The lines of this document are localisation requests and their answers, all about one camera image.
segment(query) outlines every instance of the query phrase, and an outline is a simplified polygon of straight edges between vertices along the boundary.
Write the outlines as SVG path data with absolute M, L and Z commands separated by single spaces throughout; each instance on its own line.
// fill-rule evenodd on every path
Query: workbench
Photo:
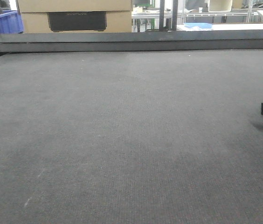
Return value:
M 263 224 L 263 50 L 0 57 L 0 224 Z

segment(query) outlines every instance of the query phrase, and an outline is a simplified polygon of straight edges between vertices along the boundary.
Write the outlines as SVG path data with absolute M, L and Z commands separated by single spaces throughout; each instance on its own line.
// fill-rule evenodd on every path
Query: gray felt mat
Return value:
M 0 57 L 0 224 L 263 224 L 263 50 Z

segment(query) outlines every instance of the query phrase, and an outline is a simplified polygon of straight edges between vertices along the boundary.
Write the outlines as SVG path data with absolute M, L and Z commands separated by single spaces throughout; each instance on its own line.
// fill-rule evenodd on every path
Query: blue plastic crate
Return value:
M 18 34 L 24 31 L 18 11 L 4 11 L 0 14 L 0 34 Z

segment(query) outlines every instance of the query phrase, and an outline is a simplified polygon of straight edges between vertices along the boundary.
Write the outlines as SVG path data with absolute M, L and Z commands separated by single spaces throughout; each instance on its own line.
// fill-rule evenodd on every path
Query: black label on box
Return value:
M 50 29 L 57 31 L 98 30 L 107 28 L 106 12 L 48 13 Z

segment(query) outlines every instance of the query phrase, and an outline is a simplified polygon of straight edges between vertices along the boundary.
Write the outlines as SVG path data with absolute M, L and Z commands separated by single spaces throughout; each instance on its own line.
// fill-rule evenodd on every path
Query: white container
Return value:
M 208 11 L 212 12 L 230 12 L 233 0 L 209 0 Z

